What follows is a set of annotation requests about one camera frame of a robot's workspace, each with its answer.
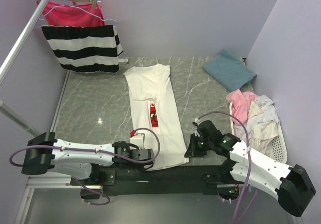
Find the white coca cola t shirt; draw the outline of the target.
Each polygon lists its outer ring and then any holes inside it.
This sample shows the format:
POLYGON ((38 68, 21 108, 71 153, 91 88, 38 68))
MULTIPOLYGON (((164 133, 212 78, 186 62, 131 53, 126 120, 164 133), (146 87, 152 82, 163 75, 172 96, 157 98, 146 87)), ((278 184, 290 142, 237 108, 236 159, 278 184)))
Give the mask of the white coca cola t shirt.
POLYGON ((187 150, 170 81, 170 67, 133 67, 124 73, 134 129, 145 134, 144 147, 157 156, 152 170, 188 163, 187 150))

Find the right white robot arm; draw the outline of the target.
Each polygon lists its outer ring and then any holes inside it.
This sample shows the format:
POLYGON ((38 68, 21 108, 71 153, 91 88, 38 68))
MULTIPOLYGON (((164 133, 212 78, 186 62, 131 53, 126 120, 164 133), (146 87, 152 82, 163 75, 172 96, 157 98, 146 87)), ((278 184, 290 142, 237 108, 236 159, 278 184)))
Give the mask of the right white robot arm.
POLYGON ((195 121, 186 158, 203 157, 213 151, 226 157, 217 174, 223 183, 246 182, 274 197, 290 215, 301 217, 316 195, 316 189, 302 166, 289 166, 259 151, 231 133, 222 134, 210 120, 195 121))

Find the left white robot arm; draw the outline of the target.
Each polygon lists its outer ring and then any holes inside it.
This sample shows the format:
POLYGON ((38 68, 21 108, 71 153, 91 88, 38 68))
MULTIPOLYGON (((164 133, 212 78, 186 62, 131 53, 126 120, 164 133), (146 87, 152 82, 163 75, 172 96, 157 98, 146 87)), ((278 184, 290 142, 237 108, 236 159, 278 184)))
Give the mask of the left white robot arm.
POLYGON ((96 184, 99 167, 144 169, 154 165, 153 149, 142 149, 132 143, 81 144, 56 139, 54 132, 44 132, 27 143, 21 173, 42 175, 56 172, 96 184))

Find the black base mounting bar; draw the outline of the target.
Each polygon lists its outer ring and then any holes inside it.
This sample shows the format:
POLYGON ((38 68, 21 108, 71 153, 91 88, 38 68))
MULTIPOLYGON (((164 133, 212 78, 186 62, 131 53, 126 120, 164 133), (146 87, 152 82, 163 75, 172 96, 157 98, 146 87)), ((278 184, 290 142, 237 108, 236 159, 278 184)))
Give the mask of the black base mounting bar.
POLYGON ((85 186, 96 186, 108 196, 139 194, 201 193, 217 195, 219 189, 233 189, 235 181, 231 164, 176 166, 157 171, 138 171, 115 167, 95 167, 94 176, 82 180, 85 186))

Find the pile of white clothes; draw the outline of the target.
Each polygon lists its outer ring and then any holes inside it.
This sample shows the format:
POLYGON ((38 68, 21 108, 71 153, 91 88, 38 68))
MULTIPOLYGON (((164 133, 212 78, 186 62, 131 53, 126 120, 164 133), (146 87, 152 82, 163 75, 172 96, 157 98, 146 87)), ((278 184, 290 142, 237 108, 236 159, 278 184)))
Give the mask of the pile of white clothes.
POLYGON ((249 146, 267 154, 273 139, 279 136, 280 120, 274 102, 267 96, 257 96, 252 92, 231 92, 226 97, 232 104, 232 115, 239 119, 246 130, 236 119, 232 118, 234 135, 246 140, 248 133, 249 146))

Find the folded blue t shirt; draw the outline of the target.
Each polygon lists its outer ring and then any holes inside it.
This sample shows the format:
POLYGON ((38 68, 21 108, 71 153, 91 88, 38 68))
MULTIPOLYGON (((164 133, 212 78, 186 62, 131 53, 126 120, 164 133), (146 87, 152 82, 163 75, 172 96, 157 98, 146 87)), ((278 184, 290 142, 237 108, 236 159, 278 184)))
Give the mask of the folded blue t shirt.
POLYGON ((221 51, 218 56, 205 63, 202 69, 229 92, 241 89, 257 76, 228 50, 221 51))

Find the white laundry basket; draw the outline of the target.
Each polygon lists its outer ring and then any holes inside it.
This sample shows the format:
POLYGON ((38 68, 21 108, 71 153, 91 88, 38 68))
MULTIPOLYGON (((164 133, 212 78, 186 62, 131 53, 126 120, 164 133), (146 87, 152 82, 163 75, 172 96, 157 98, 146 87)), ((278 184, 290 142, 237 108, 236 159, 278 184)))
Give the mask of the white laundry basket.
POLYGON ((285 145, 285 140, 282 132, 281 125, 278 125, 279 135, 276 136, 267 146, 266 156, 278 161, 280 163, 286 164, 288 159, 287 149, 285 145))

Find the white rack foot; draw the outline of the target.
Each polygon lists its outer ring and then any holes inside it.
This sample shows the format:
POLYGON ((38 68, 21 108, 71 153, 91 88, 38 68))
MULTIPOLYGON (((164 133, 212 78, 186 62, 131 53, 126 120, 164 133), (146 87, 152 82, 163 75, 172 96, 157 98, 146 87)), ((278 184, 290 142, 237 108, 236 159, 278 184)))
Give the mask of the white rack foot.
POLYGON ((122 64, 128 64, 129 59, 128 58, 119 58, 118 59, 118 63, 122 63, 122 64))

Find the black and white striped garment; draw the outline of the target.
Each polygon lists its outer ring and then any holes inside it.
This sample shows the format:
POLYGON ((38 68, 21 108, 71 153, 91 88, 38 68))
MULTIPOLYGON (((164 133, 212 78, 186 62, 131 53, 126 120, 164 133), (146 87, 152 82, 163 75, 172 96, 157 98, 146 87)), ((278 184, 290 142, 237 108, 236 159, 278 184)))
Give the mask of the black and white striped garment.
POLYGON ((62 68, 78 73, 119 71, 123 47, 115 26, 42 26, 42 32, 62 68))

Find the silver clothes rack pole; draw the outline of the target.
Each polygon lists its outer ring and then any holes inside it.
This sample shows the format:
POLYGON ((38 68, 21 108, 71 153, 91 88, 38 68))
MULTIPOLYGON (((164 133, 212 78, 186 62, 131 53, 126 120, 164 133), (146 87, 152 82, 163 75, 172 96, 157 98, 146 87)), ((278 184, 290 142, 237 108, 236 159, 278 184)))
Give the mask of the silver clothes rack pole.
MULTIPOLYGON (((33 27, 36 24, 36 21, 40 17, 41 9, 39 8, 41 4, 37 6, 35 11, 33 12, 32 16, 30 17, 29 21, 27 22, 26 26, 20 33, 19 37, 17 38, 16 42, 12 46, 9 54, 5 58, 4 62, 1 65, 1 83, 3 82, 5 76, 7 75, 9 69, 11 68, 12 64, 14 63, 16 57, 18 56, 19 52, 21 51, 25 41, 27 40, 29 34, 31 33, 33 27)), ((8 117, 14 123, 19 125, 23 130, 31 134, 32 136, 37 136, 40 132, 33 127, 28 121, 22 118, 18 113, 13 111, 4 102, 1 100, 1 114, 8 117)))

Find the pink red garment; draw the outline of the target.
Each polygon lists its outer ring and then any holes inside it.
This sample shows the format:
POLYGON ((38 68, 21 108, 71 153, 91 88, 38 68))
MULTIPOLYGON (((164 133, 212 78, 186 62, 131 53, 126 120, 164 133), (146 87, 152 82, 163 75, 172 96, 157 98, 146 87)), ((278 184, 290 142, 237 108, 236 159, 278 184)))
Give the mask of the pink red garment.
POLYGON ((43 16, 51 26, 105 26, 101 5, 94 9, 91 3, 72 6, 48 2, 43 10, 43 16))

